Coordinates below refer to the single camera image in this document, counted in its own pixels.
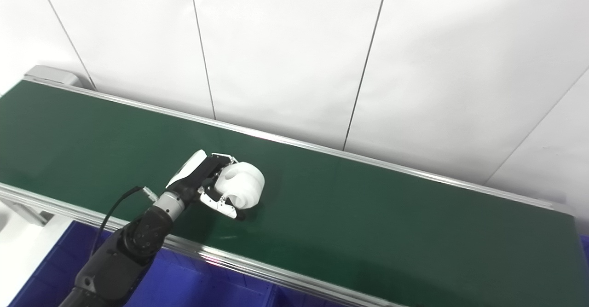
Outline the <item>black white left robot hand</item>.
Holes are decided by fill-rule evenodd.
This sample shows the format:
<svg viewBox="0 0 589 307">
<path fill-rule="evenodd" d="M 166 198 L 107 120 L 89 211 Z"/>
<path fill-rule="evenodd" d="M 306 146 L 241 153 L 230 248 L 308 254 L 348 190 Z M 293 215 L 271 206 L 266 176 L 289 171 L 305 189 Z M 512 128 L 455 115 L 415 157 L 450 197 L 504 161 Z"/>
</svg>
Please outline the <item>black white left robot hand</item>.
<svg viewBox="0 0 589 307">
<path fill-rule="evenodd" d="M 218 213 L 244 221 L 245 211 L 238 210 L 215 187 L 223 169 L 236 163 L 238 161 L 233 156 L 219 153 L 208 155 L 204 150 L 198 150 L 175 173 L 165 192 L 172 193 L 184 207 L 198 200 Z"/>
</svg>

